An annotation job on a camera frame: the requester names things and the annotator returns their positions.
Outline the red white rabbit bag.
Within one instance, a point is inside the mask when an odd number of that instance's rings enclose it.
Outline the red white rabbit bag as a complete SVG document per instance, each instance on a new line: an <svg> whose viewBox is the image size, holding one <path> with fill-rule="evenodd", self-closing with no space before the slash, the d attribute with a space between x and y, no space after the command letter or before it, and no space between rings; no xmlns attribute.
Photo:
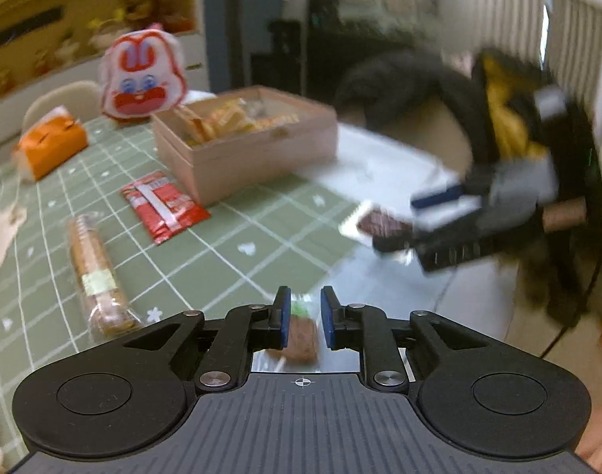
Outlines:
<svg viewBox="0 0 602 474"><path fill-rule="evenodd" d="M156 26L125 33L102 56L99 84L102 113L117 122L176 107L188 92L182 45Z"/></svg>

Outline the dark brown snack packet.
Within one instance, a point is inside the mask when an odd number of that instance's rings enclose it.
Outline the dark brown snack packet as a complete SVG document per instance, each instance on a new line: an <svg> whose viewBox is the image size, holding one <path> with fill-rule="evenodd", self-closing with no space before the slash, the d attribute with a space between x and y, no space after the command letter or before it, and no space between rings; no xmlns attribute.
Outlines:
<svg viewBox="0 0 602 474"><path fill-rule="evenodd" d="M369 237L397 237L412 231L412 225L404 222L381 208L372 208L357 223L357 229Z"/></svg>

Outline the black jacket on chair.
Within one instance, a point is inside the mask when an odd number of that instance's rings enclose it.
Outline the black jacket on chair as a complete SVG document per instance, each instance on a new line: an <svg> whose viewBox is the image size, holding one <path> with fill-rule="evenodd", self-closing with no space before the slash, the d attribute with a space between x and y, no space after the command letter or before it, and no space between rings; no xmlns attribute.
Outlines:
<svg viewBox="0 0 602 474"><path fill-rule="evenodd" d="M485 89L477 80L450 68L441 57L423 50L393 50L367 58L346 72L335 91L333 107L363 110L374 132L401 113L438 98L468 139L477 164L500 160Z"/></svg>

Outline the wooden display shelf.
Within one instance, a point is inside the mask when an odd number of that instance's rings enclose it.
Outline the wooden display shelf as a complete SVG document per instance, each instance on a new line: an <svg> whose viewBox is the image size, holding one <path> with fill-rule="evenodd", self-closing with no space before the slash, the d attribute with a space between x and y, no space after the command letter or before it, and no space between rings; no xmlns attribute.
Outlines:
<svg viewBox="0 0 602 474"><path fill-rule="evenodd" d="M209 87L202 0L0 0L0 100L89 68L118 36L151 24L182 41L191 87Z"/></svg>

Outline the yellow black jacket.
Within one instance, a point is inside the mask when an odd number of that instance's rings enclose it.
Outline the yellow black jacket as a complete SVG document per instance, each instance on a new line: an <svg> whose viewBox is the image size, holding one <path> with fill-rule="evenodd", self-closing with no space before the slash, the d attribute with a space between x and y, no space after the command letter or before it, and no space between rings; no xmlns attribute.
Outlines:
<svg viewBox="0 0 602 474"><path fill-rule="evenodd" d="M583 198L589 226L602 228L602 177L593 126L584 106L548 68L494 47L474 58L499 157L552 157L560 200Z"/></svg>

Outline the red snack sachet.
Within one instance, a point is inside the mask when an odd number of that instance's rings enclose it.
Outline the red snack sachet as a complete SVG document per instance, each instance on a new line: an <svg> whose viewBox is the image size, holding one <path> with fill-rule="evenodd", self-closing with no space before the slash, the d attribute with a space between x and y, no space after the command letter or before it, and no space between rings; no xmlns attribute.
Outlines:
<svg viewBox="0 0 602 474"><path fill-rule="evenodd" d="M120 193L156 245L211 217L207 209L179 190L162 171L130 182Z"/></svg>

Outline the brown cake packet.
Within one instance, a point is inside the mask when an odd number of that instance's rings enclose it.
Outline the brown cake packet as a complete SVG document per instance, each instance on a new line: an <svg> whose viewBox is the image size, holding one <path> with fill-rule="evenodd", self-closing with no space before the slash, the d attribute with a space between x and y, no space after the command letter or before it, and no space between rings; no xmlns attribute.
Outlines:
<svg viewBox="0 0 602 474"><path fill-rule="evenodd" d="M287 347L283 350L266 350L270 358L295 366L310 366L318 362L318 326L304 301L291 304Z"/></svg>

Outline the pink open storage box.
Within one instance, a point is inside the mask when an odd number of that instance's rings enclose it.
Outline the pink open storage box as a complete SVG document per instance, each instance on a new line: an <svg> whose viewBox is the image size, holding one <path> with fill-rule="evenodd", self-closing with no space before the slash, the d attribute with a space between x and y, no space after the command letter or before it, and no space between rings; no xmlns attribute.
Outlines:
<svg viewBox="0 0 602 474"><path fill-rule="evenodd" d="M239 98L256 118L273 125L191 146L187 141L192 127L175 111L152 116L159 161L198 204L209 205L247 186L335 160L335 110L299 95L254 86L195 101L187 108L206 118Z"/></svg>

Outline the long clear cracker pack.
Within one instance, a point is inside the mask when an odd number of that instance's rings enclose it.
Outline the long clear cracker pack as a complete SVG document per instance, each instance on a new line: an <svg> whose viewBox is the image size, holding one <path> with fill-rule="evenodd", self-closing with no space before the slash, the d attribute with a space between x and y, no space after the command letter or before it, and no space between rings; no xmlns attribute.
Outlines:
<svg viewBox="0 0 602 474"><path fill-rule="evenodd" d="M66 222L66 239L80 306L91 333L114 338L138 329L140 320L117 280L95 215L72 216Z"/></svg>

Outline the orange tissue box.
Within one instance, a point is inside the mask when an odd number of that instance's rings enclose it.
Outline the orange tissue box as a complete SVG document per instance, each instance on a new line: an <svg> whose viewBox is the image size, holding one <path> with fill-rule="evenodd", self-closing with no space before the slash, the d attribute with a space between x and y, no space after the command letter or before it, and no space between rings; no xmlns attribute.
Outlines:
<svg viewBox="0 0 602 474"><path fill-rule="evenodd" d="M35 183L88 146L81 122L57 106L21 136L11 158L20 179Z"/></svg>

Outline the gold snack bar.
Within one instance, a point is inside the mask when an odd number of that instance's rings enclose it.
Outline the gold snack bar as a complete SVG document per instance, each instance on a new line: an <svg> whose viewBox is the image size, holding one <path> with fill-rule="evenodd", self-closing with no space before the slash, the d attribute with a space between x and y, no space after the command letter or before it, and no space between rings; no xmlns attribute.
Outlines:
<svg viewBox="0 0 602 474"><path fill-rule="evenodd" d="M243 98L225 102L201 121L201 134L205 142L227 136L251 133L258 130L257 121L248 113Z"/></svg>

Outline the green grid tablecloth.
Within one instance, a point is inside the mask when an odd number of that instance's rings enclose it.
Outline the green grid tablecloth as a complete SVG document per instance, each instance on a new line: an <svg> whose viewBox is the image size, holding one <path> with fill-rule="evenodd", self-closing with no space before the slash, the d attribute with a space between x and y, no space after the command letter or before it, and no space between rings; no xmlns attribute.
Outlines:
<svg viewBox="0 0 602 474"><path fill-rule="evenodd" d="M116 282L129 323L146 326L192 309L211 319L291 289L309 305L355 245L340 233L361 200L370 164L361 156L248 185L173 227L142 201L185 190L161 161L150 125L87 124L87 147L37 182L0 166L0 210L24 224L0 267L0 448L6 466L26 453L13 394L32 371L100 344L100 290Z"/></svg>

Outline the beige dining chair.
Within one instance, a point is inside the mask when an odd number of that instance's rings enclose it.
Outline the beige dining chair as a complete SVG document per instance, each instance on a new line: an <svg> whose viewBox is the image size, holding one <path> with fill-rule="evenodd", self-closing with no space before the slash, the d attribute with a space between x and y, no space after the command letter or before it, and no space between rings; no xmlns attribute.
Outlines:
<svg viewBox="0 0 602 474"><path fill-rule="evenodd" d="M22 122L22 131L27 132L49 111L63 106L75 118L81 122L90 121L100 116L100 98L102 89L98 83L92 80L80 80L68 85L53 89L39 96L34 103L28 107Z"/></svg>

